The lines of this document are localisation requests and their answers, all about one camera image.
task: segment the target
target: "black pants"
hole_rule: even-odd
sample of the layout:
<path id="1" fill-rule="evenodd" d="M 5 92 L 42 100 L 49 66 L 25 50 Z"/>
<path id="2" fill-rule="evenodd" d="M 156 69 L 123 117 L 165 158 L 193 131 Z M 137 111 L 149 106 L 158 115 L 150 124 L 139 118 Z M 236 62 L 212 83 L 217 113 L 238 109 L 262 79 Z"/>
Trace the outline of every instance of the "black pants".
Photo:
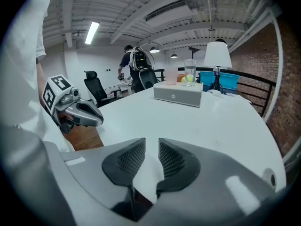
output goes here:
<path id="1" fill-rule="evenodd" d="M 143 85 L 141 84 L 140 78 L 139 78 L 139 71 L 131 71 L 132 79 L 133 79 L 133 89 L 135 93 L 138 93 L 142 90 L 144 90 Z"/>

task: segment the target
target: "white desk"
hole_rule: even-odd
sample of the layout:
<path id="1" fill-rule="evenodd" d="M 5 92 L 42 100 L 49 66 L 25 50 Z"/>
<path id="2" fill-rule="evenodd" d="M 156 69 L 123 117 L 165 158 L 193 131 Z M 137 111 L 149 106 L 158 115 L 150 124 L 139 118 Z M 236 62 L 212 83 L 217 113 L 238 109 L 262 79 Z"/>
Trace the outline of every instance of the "white desk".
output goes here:
<path id="1" fill-rule="evenodd" d="M 117 84 L 117 86 L 121 89 L 121 88 L 127 88 L 128 90 L 128 95 L 132 94 L 132 87 L 133 87 L 133 83 L 131 81 L 127 81 L 124 83 L 119 83 Z"/>
<path id="2" fill-rule="evenodd" d="M 285 187 L 285 169 L 277 144 L 248 102 L 203 92 L 197 108 L 153 96 L 151 88 L 101 107 L 104 124 L 97 127 L 105 146 L 146 138 L 146 158 L 133 184 L 148 200 L 157 201 L 156 185 L 164 179 L 158 160 L 159 137 L 225 153 L 260 177 L 264 169 L 271 168 L 277 177 L 276 191 Z"/>

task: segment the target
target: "man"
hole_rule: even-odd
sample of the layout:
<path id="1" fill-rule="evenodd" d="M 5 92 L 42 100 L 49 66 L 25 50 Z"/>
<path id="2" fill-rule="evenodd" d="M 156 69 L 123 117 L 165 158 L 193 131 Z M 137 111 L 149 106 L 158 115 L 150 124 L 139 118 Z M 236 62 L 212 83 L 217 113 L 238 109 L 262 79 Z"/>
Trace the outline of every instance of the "man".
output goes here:
<path id="1" fill-rule="evenodd" d="M 59 151 L 74 150 L 40 104 L 45 85 L 39 59 L 42 23 L 50 0 L 27 0 L 13 20 L 0 51 L 0 123 L 36 133 Z"/>
<path id="2" fill-rule="evenodd" d="M 131 45 L 126 45 L 124 47 L 124 56 L 122 57 L 122 60 L 120 62 L 119 68 L 118 68 L 118 79 L 122 79 L 122 69 L 124 67 L 126 67 L 129 62 L 130 62 L 130 56 L 131 56 L 131 52 L 132 52 L 133 47 Z M 135 93 L 144 90 L 141 82 L 140 82 L 140 78 L 139 78 L 139 71 L 134 71 L 131 67 L 130 67 L 130 72 L 131 72 L 131 76 L 133 79 L 133 89 L 135 91 Z"/>

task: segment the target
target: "blue bin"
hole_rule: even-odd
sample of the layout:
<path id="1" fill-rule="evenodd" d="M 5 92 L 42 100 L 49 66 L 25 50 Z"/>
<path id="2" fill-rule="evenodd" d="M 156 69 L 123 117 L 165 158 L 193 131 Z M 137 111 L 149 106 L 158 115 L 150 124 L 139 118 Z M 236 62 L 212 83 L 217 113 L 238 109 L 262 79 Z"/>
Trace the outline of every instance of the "blue bin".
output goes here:
<path id="1" fill-rule="evenodd" d="M 213 76 L 213 72 L 201 71 L 199 73 L 200 81 L 204 85 L 211 85 L 214 81 L 215 77 Z M 221 73 L 220 83 L 225 89 L 233 89 L 237 90 L 237 80 L 239 76 L 228 73 Z"/>

